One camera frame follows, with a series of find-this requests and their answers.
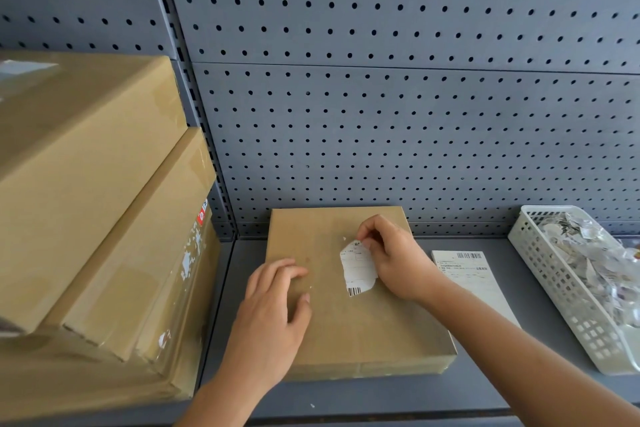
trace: brown cardboard box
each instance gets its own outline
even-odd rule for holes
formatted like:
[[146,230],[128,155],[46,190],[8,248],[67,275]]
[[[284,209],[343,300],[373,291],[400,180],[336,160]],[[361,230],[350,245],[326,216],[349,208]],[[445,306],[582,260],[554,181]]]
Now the brown cardboard box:
[[378,213],[409,230],[399,206],[272,211],[266,261],[294,257],[309,269],[292,282],[289,306],[309,292],[314,310],[286,380],[442,373],[455,359],[449,332],[380,279],[372,290],[349,297],[340,252],[361,222]]
[[214,180],[202,132],[188,129],[37,331],[0,342],[0,364],[26,351],[128,360],[166,281],[188,275],[184,245]]
[[54,64],[0,75],[0,334],[15,335],[36,329],[186,123],[166,57],[8,59]]
[[200,235],[201,253],[191,266],[191,280],[184,282],[189,286],[183,289],[183,308],[165,315],[172,308],[162,302],[161,293],[145,325],[152,330],[174,327],[175,332],[163,342],[151,368],[140,368],[139,362],[131,361],[87,364],[78,358],[66,358],[44,367],[39,363],[13,378],[4,372],[0,377],[0,421],[192,397],[220,252],[209,211]]

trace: white plastic basket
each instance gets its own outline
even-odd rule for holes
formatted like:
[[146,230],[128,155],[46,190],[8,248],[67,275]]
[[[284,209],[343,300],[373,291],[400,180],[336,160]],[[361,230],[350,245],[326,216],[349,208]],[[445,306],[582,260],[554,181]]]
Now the white plastic basket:
[[[598,370],[605,375],[638,373],[640,330],[631,326],[617,326],[538,228],[542,220],[562,212],[592,219],[577,206],[523,206],[509,233],[509,241],[554,302]],[[608,233],[606,240],[616,241]]]

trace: barcode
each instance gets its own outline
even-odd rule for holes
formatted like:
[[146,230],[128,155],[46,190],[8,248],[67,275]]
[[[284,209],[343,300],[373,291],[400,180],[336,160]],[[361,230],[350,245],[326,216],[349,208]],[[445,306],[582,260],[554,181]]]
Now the barcode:
[[458,252],[459,259],[481,259],[482,253]]

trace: finger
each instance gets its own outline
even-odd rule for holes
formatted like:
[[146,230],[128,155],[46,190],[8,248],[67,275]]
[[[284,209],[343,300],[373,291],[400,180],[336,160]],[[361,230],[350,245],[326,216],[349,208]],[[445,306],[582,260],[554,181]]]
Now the finger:
[[309,270],[296,265],[280,267],[276,272],[276,277],[273,279],[270,290],[272,290],[279,296],[283,296],[284,299],[286,299],[287,291],[289,290],[289,285],[291,284],[291,279],[296,277],[304,277],[308,273]]
[[296,341],[298,345],[302,343],[302,338],[304,338],[307,328],[309,326],[309,321],[311,321],[311,297],[308,293],[304,293],[298,299],[298,303],[296,304],[296,311],[293,314],[293,319],[291,320],[289,327],[293,331],[293,334],[296,337]]
[[293,265],[295,263],[295,259],[288,258],[276,260],[275,262],[265,265],[258,279],[256,290],[263,293],[267,292],[271,286],[271,283],[273,282],[273,278],[276,276],[276,272],[278,271],[278,269],[281,267],[286,267],[287,265]]
[[249,276],[249,280],[246,283],[246,292],[244,293],[245,299],[249,299],[249,297],[254,294],[256,287],[258,286],[258,279],[260,279],[260,275],[262,274],[265,265],[266,264],[262,264],[260,267],[253,271],[251,276]]
[[362,241],[376,231],[380,233],[382,240],[386,240],[396,230],[397,227],[393,223],[381,214],[376,214],[362,222],[356,233],[356,240]]
[[384,260],[388,259],[388,255],[385,251],[385,248],[373,238],[365,238],[362,241],[362,244],[369,249],[369,253],[371,253],[371,258],[373,259],[373,262],[376,265],[379,265]]

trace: forearm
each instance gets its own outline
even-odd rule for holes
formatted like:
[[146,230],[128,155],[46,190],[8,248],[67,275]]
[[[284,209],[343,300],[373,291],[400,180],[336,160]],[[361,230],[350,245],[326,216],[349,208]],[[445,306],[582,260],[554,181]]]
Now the forearm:
[[528,426],[640,423],[640,410],[435,273],[420,301],[462,344]]
[[221,369],[198,390],[176,427],[242,427],[261,397],[254,385]]

